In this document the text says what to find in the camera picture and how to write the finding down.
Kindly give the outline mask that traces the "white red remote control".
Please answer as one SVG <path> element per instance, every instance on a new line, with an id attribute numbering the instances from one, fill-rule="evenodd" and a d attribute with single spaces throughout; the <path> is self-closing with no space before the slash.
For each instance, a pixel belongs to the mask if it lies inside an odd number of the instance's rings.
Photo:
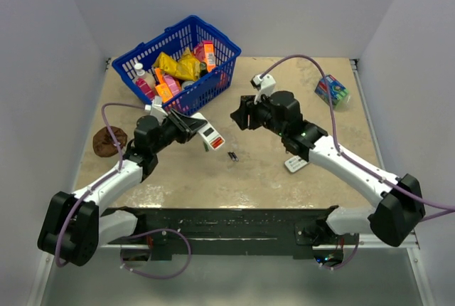
<path id="1" fill-rule="evenodd" d="M 201 113 L 197 112 L 193 114 L 191 117 L 197 117 L 201 119 L 207 120 Z M 214 126 L 208 121 L 207 125 L 203 127 L 202 129 L 198 130 L 197 133 L 201 136 L 203 143 L 206 143 L 208 145 L 209 151 L 216 151 L 219 150 L 224 144 L 225 144 L 225 139 L 224 137 L 217 131 Z M 215 140 L 218 137 L 222 137 L 224 139 L 223 145 L 218 147 L 217 149 L 213 149 L 210 145 L 210 143 Z"/>

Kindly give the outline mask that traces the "orange battery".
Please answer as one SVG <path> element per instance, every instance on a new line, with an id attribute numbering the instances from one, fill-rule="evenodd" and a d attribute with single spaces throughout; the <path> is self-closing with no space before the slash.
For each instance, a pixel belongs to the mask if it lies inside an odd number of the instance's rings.
<path id="1" fill-rule="evenodd" d="M 218 137 L 216 138 L 215 140 L 213 140 L 210 145 L 213 149 L 217 149 L 218 147 L 220 147 L 221 145 L 223 145 L 224 143 L 224 139 L 222 137 Z"/>

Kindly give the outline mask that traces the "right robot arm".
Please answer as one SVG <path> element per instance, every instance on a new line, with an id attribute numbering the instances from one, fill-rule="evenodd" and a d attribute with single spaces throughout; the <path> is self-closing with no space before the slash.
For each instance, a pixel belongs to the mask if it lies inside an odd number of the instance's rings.
<path id="1" fill-rule="evenodd" d="M 331 208 L 306 231 L 314 243 L 332 244 L 348 233 L 371 233 L 398 247 L 424 218 L 416 178 L 381 170 L 336 145 L 327 131 L 304 119 L 293 93 L 278 91 L 259 102 L 253 95 L 243 95 L 230 117 L 241 130 L 263 127 L 280 136 L 286 151 L 334 174 L 370 203 L 366 209 Z"/>

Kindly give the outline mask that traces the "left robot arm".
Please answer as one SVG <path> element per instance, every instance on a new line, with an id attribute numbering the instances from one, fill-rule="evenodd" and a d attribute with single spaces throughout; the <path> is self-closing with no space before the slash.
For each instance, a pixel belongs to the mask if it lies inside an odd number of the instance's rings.
<path id="1" fill-rule="evenodd" d="M 133 140 L 112 169 L 84 189 L 71 194 L 60 191 L 52 197 L 38 248 L 52 254 L 60 268 L 86 264 L 97 250 L 100 216 L 107 207 L 151 175 L 161 150 L 173 142 L 189 142 L 207 125 L 200 113 L 189 117 L 175 110 L 162 120 L 152 115 L 139 118 Z"/>

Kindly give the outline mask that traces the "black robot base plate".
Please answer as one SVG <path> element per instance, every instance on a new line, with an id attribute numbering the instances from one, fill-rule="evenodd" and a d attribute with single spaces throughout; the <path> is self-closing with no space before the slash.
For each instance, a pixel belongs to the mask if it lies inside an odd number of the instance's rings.
<path id="1" fill-rule="evenodd" d="M 151 246 L 153 260 L 172 255 L 260 255 L 312 259 L 317 248 L 343 257 L 340 244 L 352 235 L 336 235 L 325 224 L 328 209 L 131 209 L 138 223 L 133 238 L 114 244 Z"/>

